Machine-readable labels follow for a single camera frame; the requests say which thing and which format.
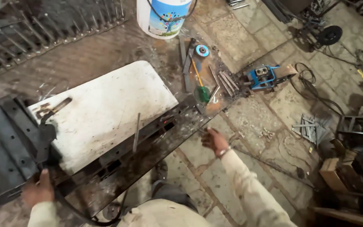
bracelet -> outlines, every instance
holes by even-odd
[[[224,154],[226,154],[226,152],[228,152],[230,149],[232,149],[232,148],[228,147],[227,149],[223,149],[221,152],[219,152],[219,155],[217,158],[221,159],[222,156],[224,156]]]

person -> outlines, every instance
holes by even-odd
[[[231,188],[247,215],[249,226],[295,227],[286,211],[257,180],[235,151],[229,147],[225,137],[213,128],[207,128],[201,142],[214,151],[230,179]],[[179,187],[161,179],[153,184],[153,197],[145,203],[124,209],[118,227],[126,226],[211,226],[197,212],[191,198]],[[29,227],[57,227],[58,216],[54,206],[54,190],[48,170],[43,170],[38,185],[27,183],[22,193],[25,204],[32,208]]]

blue machine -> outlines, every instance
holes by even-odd
[[[252,90],[257,90],[275,87],[279,83],[278,80],[275,79],[273,69],[279,67],[279,65],[275,67],[267,65],[248,72],[246,76],[249,79],[250,88]]]

blue grinding disc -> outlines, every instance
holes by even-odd
[[[196,52],[198,55],[200,55],[202,57],[207,57],[209,55],[208,47],[206,47],[205,45],[202,45],[202,44],[196,46]]]

white metal sheet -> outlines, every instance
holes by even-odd
[[[53,146],[63,155],[61,168],[73,174],[178,104],[147,61],[137,61],[29,106],[35,119],[67,97],[67,106],[48,123],[56,126]]]

